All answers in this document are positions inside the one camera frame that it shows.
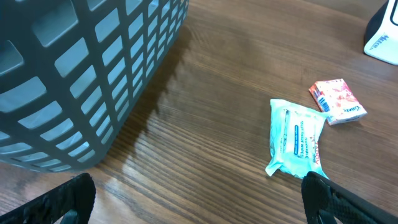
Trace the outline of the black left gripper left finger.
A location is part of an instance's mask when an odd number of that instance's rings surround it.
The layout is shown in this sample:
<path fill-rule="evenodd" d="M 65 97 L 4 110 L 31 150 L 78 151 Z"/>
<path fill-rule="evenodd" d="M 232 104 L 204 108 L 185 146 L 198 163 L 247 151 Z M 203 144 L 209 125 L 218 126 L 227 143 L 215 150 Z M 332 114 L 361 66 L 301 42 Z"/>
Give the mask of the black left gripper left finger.
<path fill-rule="evenodd" d="M 1 223 L 87 224 L 96 188 L 91 175 L 82 173 L 45 194 L 1 216 Z"/>

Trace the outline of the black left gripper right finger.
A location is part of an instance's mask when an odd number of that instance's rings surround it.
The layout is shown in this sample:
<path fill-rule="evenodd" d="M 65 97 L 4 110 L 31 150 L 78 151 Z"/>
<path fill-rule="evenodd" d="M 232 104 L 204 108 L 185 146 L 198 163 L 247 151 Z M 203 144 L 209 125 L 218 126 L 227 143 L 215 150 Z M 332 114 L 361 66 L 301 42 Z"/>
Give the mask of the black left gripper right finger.
<path fill-rule="evenodd" d="M 301 184 L 308 224 L 397 224 L 397 217 L 331 180 L 308 172 Z"/>

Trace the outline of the teal white tissue pack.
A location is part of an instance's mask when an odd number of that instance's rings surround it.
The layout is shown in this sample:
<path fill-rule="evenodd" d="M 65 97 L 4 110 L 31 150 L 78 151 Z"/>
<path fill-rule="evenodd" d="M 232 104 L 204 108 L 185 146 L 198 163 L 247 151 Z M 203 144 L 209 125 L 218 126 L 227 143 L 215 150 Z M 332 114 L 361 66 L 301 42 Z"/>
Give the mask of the teal white tissue pack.
<path fill-rule="evenodd" d="M 270 106 L 271 161 L 265 168 L 267 175 L 280 170 L 300 179 L 308 172 L 327 177 L 322 169 L 318 141 L 328 113 L 282 99 L 271 99 Z"/>

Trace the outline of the small red white box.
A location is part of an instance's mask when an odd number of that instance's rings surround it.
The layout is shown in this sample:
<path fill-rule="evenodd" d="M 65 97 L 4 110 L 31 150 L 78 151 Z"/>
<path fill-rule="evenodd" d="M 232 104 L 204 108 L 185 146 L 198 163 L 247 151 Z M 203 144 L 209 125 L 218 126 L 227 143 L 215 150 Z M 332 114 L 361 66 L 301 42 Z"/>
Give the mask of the small red white box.
<path fill-rule="evenodd" d="M 330 126 L 357 121 L 367 115 L 342 78 L 317 81 L 308 90 L 320 110 L 328 113 L 327 122 Z"/>

